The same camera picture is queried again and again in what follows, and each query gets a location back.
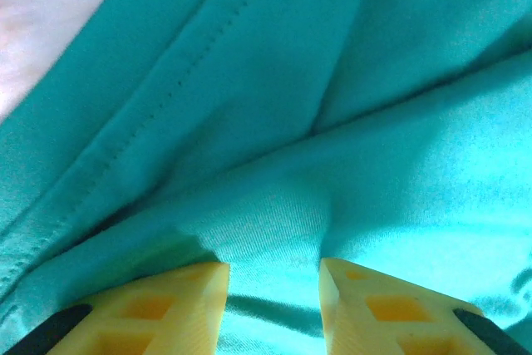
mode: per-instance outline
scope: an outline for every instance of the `teal fabric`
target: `teal fabric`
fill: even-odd
[[[0,351],[231,264],[220,354],[323,354],[322,257],[532,348],[532,0],[105,0],[0,126]]]

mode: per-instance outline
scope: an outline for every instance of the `cloth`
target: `cloth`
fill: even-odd
[[[532,336],[532,0],[105,0],[0,126],[0,350],[231,264],[218,353],[321,354],[318,263]]]

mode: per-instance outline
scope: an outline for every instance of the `seam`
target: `seam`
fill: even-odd
[[[227,32],[228,29],[234,24],[234,21],[240,17],[242,11],[249,6],[253,0],[243,0],[236,9],[230,14],[229,18],[222,23],[217,29],[214,30],[214,34],[212,35],[209,43],[203,48],[203,50],[199,53],[196,58],[192,60],[192,62],[189,64],[188,68],[185,70],[185,73],[181,77],[181,79],[177,82],[177,86],[181,88],[194,69],[209,55],[210,51],[212,50],[213,46],[216,44],[216,42]],[[144,78],[143,82],[140,83],[139,86],[142,86],[145,79],[150,74],[147,74]],[[155,118],[158,116],[158,114],[163,111],[172,101],[174,98],[174,93],[172,91],[168,91],[166,93],[165,99],[159,103],[159,105],[144,119],[143,122],[141,122],[129,135],[129,137],[122,143],[122,145],[118,148],[118,150],[115,152],[114,155],[112,155],[107,162],[104,164],[103,169],[101,172],[95,177],[91,183],[87,186],[85,193],[81,196],[81,198],[72,206],[71,211],[68,212],[65,216],[61,217],[53,226],[52,233],[50,236],[42,237],[40,238],[29,250],[29,252],[25,254],[21,254],[21,258],[16,262],[6,273],[5,276],[3,276],[0,279],[1,284],[10,284],[12,282],[13,275],[20,270],[23,266],[31,262],[33,259],[33,255],[45,244],[50,242],[51,240],[55,239],[58,232],[62,231],[62,228],[66,224],[66,222],[76,214],[76,212],[80,209],[80,207],[85,204],[85,201],[89,198],[89,196],[92,194],[93,190],[97,187],[98,183],[101,181],[103,176],[106,174],[106,172],[111,168],[111,166],[114,164],[115,161],[117,161],[121,155],[131,146],[133,141],[139,136],[139,134],[152,122],[155,120]]]

